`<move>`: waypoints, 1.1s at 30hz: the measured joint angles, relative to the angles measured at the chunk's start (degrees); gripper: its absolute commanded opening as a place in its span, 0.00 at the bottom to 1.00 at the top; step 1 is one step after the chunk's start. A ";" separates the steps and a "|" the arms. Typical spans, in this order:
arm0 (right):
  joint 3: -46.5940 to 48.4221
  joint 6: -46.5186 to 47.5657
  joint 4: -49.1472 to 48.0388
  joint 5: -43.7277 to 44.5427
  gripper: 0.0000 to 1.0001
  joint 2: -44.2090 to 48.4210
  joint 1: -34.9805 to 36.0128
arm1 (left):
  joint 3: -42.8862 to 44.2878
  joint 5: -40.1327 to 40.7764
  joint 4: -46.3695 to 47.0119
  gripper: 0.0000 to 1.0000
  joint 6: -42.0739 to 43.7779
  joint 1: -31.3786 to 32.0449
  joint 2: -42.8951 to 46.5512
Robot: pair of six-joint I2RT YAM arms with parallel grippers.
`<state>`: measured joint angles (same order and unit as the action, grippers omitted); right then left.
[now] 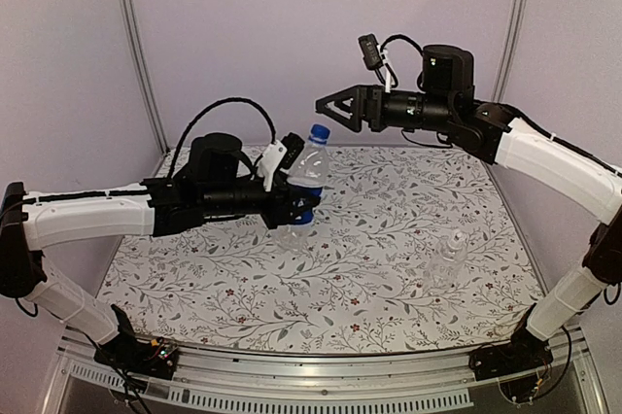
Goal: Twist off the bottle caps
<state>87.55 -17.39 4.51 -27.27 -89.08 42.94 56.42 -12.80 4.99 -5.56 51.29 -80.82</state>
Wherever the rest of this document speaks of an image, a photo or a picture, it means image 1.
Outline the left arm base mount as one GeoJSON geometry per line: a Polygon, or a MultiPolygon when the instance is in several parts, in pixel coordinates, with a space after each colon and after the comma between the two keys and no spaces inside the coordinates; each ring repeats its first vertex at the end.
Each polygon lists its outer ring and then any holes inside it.
{"type": "Polygon", "coordinates": [[[112,310],[120,333],[110,342],[97,345],[94,360],[121,371],[172,380],[179,359],[178,344],[161,336],[140,341],[126,313],[115,304],[112,310]]]}

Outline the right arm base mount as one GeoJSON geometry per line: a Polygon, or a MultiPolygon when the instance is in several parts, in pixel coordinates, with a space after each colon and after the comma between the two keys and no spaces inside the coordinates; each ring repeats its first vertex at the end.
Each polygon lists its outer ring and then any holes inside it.
{"type": "Polygon", "coordinates": [[[531,335],[525,328],[515,331],[508,342],[486,343],[468,355],[468,367],[477,381],[545,367],[552,362],[548,342],[531,335]]]}

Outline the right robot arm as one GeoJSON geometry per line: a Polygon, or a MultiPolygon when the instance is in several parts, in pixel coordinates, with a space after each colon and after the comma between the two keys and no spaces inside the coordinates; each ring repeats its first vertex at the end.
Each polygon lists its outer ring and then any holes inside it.
{"type": "Polygon", "coordinates": [[[582,263],[536,303],[502,351],[502,362],[522,371],[548,340],[607,286],[621,281],[621,171],[537,126],[517,108],[475,99],[474,59],[448,45],[420,51],[419,90],[397,90],[391,78],[356,85],[315,103],[323,114],[354,132],[389,127],[427,130],[491,165],[523,173],[591,213],[599,222],[582,263]]]}

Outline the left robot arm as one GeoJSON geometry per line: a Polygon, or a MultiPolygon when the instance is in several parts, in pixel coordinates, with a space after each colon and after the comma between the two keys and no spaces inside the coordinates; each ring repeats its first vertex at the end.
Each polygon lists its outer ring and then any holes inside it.
{"type": "Polygon", "coordinates": [[[1,205],[1,294],[48,310],[105,346],[122,368],[137,368],[145,351],[126,314],[46,262],[45,248],[108,236],[164,237],[247,215],[260,216],[269,229],[294,224],[320,203],[317,193],[287,180],[302,148],[290,133],[250,160],[240,139],[211,133],[192,141],[182,167],[123,188],[43,194],[11,183],[1,205]]]}

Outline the blue bottle cap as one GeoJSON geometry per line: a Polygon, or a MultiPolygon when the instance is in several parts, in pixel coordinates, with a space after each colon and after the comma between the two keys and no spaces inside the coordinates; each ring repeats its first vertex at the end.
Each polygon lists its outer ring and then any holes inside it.
{"type": "Polygon", "coordinates": [[[328,143],[330,129],[324,125],[315,123],[312,125],[308,140],[314,144],[325,146],[328,143]]]}

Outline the Pepsi bottle blue label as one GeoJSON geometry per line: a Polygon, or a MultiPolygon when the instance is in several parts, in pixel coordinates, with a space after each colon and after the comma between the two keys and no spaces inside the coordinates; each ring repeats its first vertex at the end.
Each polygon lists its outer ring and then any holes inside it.
{"type": "MultiPolygon", "coordinates": [[[[316,199],[322,197],[329,172],[327,151],[330,130],[315,123],[307,143],[289,171],[288,183],[291,186],[312,194],[316,199]]],[[[275,233],[277,245],[286,251],[298,252],[306,245],[306,240],[313,229],[314,212],[307,210],[294,219],[293,224],[280,226],[275,233]]]]}

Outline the clear plastic bottle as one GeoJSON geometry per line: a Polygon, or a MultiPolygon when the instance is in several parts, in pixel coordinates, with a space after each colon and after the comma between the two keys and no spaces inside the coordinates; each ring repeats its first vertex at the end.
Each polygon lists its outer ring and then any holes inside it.
{"type": "Polygon", "coordinates": [[[460,229],[441,237],[424,270],[423,291],[445,292],[457,282],[467,259],[467,234],[460,229]]]}

